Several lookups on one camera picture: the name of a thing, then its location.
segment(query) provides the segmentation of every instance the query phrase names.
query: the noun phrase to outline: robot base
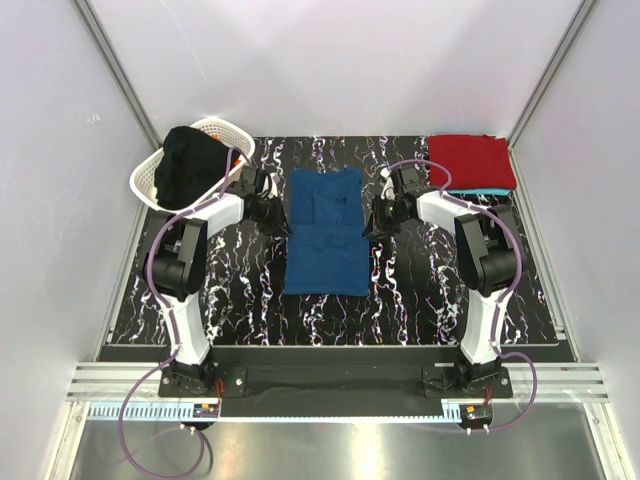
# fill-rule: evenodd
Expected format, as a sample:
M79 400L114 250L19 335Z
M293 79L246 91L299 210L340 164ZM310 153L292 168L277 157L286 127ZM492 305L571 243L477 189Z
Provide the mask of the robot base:
M201 365L185 365L172 362L162 371L159 397L217 397L222 385L223 397L244 396L247 369L244 367L220 367L213 362L212 353Z
M429 399L478 399L487 398L487 387L491 387L492 398L513 398L509 371L505 367L497 375L467 383L458 382L458 367L425 367L422 369L424 396Z

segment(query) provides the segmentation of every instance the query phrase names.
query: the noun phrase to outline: cable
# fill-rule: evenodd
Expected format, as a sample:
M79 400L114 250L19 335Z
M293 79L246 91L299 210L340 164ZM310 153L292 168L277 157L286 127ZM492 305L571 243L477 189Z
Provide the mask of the cable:
M438 390L450 390L451 387L453 387L456 384L456 380L458 380L458 377L455 376L451 379L451 381L449 382L449 385L445 385L444 383L444 372L442 373L442 378L425 378L422 380L422 383L426 383L427 385L433 387L433 388L437 388Z
M169 312L169 322L171 324L170 328L173 330L173 338L174 338L174 341L175 341L175 344L176 344L176 349L169 356L169 358L167 358L164 362L160 363L157 367L154 367L149 372L145 373L133 385L133 387L131 387L131 390L129 391L129 393L127 393L127 395L124 398L124 401L122 402L122 407L120 408L120 414L118 415L118 436L119 436L119 439L120 439L120 446L122 447L122 451L124 452L124 455L125 455L126 459L129 461L129 463L139 473L141 473L143 475L146 475L148 477L151 477L151 478L155 478L155 479L160 479L160 480L176 479L176 480L179 480L179 479L184 479L184 478L190 477L191 474L193 472L195 472L196 469L202 463L202 459L204 458L205 446L208 447L209 451L212 451L212 449L211 449L211 444L209 443L209 440L207 439L207 437L205 437L204 434L202 432L200 432L199 430L196 430L195 428L192 428L191 429L192 434L195 433L198 436L198 439L200 440L200 454L198 455L198 459L196 460L194 465L189 470L187 470L186 472L184 472L184 473L182 473L180 475L167 476L167 475L159 475L157 473L153 473L150 470L147 470L146 468L144 468L142 465L140 465L135 460L135 458L133 458L133 455L129 451L129 448L127 447L127 443L126 443L125 438L124 438L124 412L125 412L125 409L127 407L127 404L131 400L131 397L133 396L135 391L140 387L140 385L142 385L154 373L156 373L158 371L161 371L166 366L168 366L171 362L173 362L176 359L176 357L178 356L178 353L180 352L180 345L181 344L180 344L180 331L178 330L178 323L177 323L175 315L173 313L173 308L171 307L171 304L158 291L158 289L156 288L155 283L153 282L153 260L155 259L156 253L158 252L158 249L160 247L160 242L162 241L162 238L164 237L165 233L167 233L169 231L169 229L176 222L182 220L183 218L186 218L188 215L193 215L193 214L199 212L203 208L206 208L206 207L209 207L209 206L213 205L220 198L222 198L222 195L224 195L225 190L229 186L229 172L231 171L231 157L232 157L234 151L238 151L240 153L240 155L242 155L244 157L245 161L248 164L251 163L250 160L247 158L247 156L244 154L244 152L242 152L241 150L239 150L239 149L237 149L235 147L229 148L229 152L227 153L227 166L226 166L226 170L224 172L224 181L222 182L222 187L220 188L219 194L217 196L214 196L213 198L211 198L209 200L206 200L206 201L202 202L199 205L196 205L192 209L187 209L187 210L184 210L184 211L176 214L167 223L165 223L162 226L162 228L160 229L160 231L158 232L158 234L156 235L155 239L153 240L153 244L151 245L151 250L149 251L149 258L147 259L147 265L146 265L147 284L149 286L149 290L151 290L151 293L153 293L153 296L155 297L156 301L158 303L162 304L167 309L167 311Z
M464 208L468 208L470 210L473 210L474 212L478 212L486 217L489 217L491 220L493 220L493 222L498 225L502 231L504 232L504 234L506 235L506 237L509 239L509 241L511 242L511 245L513 245L513 252L516 256L516 273L513 277L513 281L511 282L511 285L509 285L509 288L507 288L497 299L496 301L496 308L493 312L493 319L491 322L491 347L493 348L493 350L496 352L496 354L498 355L498 357L500 357L502 360L508 360L510 358L520 358L521 360L524 360L525 362L527 362L527 364L529 364L529 368L531 368L531 376L533 379L533 390L531 392L531 398L529 399L529 402L527 403L527 405L525 406L524 410L520 413L520 415L518 415L515 419L511 420L510 422L505 423L504 425L499 425L497 427L493 427L491 430L493 431L503 431L506 430L508 428L513 427L514 425L520 423L520 421L529 413L529 411L531 410L531 407L533 407L533 403L536 400L536 394L537 394L537 390L538 390L538 375L536 372L536 367L533 364L533 361L524 353L520 353L520 352L510 352L510 353L502 353L502 351L500 350L500 345L499 342L500 340L497 339L497 327L498 327L498 319L500 317L500 309L501 308L506 308L506 305L503 305L503 301L505 298L507 298L511 293L513 293L513 291L516 289L516 287L518 286L518 283L520 282L520 279L522 278L522 254L520 252L520 248L518 247L518 244L516 243L516 238L514 236L514 234L511 232L511 230L509 229L509 227L502 221L500 220L495 214L491 213L489 210L484 209L479 207L478 205L474 205L472 203L469 202L465 202L464 200L460 200L459 198L453 197L451 195L449 195L445 190L446 188L451 185L451 182L453 180L452 176L451 176L451 172L449 170L447 170L445 167L443 167L442 165L432 162L430 160L423 160L423 159L413 159L413 160L401 160L397 163L394 163L393 165L389 166L389 170L395 170L397 168L400 168L402 165L416 165L416 164L422 164L422 165L429 165L430 167L436 167L440 170L442 170L446 175L447 175L447 181L445 182L445 184L440 187L439 193L440 193L440 197L448 200L451 203L454 203L458 206L464 207Z
M491 385L489 385L486 390L487 390L487 398L485 398L484 402L482 403L483 405L489 405L489 403L491 403L491 398L492 398Z
M131 455L135 455L139 452L141 452L142 450L145 450L149 445L151 445L152 443L154 443L155 441L157 441L159 438L164 437L165 435L175 432L176 430L182 430L182 428L180 427L180 425L176 425L174 427L170 427L170 428L165 428L164 430L161 430L160 432L156 433L155 435L153 435L152 437L149 437L148 439L146 439L144 441L144 443L142 445L140 445L139 447L136 447L134 450L131 450ZM121 457L117 460L112 460L109 461L109 463L112 463L114 465L118 465L122 462L127 462L127 457Z

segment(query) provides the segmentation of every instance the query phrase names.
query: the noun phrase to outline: teal cloth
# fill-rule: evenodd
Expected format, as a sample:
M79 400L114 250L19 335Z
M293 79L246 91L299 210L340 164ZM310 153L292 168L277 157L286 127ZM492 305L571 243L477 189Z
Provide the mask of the teal cloth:
M471 188L469 190L447 190L449 193L455 193L458 195L497 195L506 197L513 190L507 188Z

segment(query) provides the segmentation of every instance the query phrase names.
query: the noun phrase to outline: folded blue shirt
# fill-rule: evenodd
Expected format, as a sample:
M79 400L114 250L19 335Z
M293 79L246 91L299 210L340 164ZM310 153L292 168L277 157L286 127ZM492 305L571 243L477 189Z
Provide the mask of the folded blue shirt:
M360 180L352 168L291 174L285 294L369 294Z

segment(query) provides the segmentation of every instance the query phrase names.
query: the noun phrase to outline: black marble surface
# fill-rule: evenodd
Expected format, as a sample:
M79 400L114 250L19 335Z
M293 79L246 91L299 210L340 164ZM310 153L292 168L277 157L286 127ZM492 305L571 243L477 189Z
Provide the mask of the black marble surface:
M426 137L287 137L256 139L253 161L283 180L295 168L319 172L346 166L363 171L368 217L380 191L380 170L400 159L421 158ZM507 197L524 238L520 215ZM284 296L286 240L259 235L246 222L210 240L200 308L207 337L218 345L434 345L462 338L468 305L458 278L452 236L435 226L405 223L394 239L374 243L368 297ZM556 344L557 338L533 261L507 312L504 343ZM112 344L165 344L168 334L144 282L131 273Z

